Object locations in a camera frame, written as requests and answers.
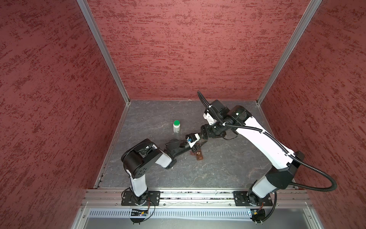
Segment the small clear orange-cap bottle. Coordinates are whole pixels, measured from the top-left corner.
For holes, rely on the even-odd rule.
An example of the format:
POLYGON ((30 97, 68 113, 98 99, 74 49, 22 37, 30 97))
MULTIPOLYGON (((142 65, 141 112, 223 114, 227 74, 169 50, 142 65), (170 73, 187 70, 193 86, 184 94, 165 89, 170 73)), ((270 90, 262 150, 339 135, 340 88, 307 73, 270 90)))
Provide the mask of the small clear orange-cap bottle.
POLYGON ((200 144, 201 144, 201 145, 204 145, 206 142, 207 142, 207 140, 205 140, 205 139, 200 139, 200 144))

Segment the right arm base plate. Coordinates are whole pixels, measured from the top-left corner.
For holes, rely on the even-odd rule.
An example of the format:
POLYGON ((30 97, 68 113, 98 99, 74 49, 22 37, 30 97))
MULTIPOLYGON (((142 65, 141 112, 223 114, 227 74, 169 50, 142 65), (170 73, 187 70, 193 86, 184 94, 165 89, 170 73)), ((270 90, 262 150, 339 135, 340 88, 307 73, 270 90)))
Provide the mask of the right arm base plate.
POLYGON ((251 207, 270 207, 273 205, 270 194, 267 194, 264 198, 258 197, 253 192, 247 191, 234 191, 233 198, 235 205, 239 206, 251 206, 251 207))

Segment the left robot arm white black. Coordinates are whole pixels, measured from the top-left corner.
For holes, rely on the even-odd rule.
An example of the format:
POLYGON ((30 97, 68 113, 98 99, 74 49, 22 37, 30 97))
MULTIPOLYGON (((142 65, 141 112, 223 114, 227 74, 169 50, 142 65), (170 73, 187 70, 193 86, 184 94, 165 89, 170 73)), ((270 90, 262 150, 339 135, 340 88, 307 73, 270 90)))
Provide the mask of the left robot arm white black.
POLYGON ((170 140, 165 144, 165 149, 161 149, 147 138, 127 150, 121 161, 129 176, 131 196, 136 204, 143 205, 148 201, 145 175, 152 166, 159 165, 164 169, 171 169, 177 163, 177 157, 188 151, 201 160, 201 147, 206 142, 199 134, 189 134, 185 140, 170 140))

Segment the brown weekly pill organizer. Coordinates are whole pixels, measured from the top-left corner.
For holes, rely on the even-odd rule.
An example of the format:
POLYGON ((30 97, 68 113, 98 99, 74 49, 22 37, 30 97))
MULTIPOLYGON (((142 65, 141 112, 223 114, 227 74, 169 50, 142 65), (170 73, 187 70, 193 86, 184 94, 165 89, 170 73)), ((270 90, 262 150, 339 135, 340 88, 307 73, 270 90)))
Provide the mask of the brown weekly pill organizer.
POLYGON ((199 150, 191 150, 190 154, 192 156, 195 156, 197 161, 200 161, 200 160, 204 159, 202 151, 200 149, 199 150))

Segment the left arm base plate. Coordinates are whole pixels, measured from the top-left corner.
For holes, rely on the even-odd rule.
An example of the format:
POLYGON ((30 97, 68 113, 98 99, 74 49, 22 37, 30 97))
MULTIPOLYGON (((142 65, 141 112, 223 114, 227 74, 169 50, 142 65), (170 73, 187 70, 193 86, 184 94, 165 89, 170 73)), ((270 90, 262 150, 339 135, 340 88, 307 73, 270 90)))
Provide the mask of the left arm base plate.
POLYGON ((160 202, 160 191, 146 191, 140 197, 132 191, 127 190, 122 194, 122 206, 158 206, 160 202))

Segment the white pill bottle green cap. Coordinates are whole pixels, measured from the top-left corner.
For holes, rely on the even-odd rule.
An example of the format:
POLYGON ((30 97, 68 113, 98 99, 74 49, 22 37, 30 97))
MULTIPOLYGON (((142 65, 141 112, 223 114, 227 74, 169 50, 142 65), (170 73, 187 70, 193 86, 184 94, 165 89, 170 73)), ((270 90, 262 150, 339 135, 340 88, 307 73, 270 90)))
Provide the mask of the white pill bottle green cap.
POLYGON ((175 120, 173 123, 173 132, 174 133, 180 133, 181 131, 181 124, 179 120, 175 120))

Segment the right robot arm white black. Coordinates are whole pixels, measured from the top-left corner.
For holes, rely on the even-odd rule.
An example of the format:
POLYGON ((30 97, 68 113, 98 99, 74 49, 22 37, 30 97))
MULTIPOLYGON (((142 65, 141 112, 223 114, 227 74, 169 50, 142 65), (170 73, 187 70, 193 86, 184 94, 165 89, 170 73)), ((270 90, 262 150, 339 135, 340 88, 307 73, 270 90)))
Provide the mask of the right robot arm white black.
POLYGON ((200 100, 205 106, 204 119, 208 122, 201 128, 202 138, 224 137, 230 129, 249 140, 272 164, 271 169, 248 190, 247 200, 252 206, 261 205, 271 192, 290 185, 300 165, 295 162, 294 151, 279 143, 243 106, 229 109, 218 100, 212 103, 204 97, 200 100))

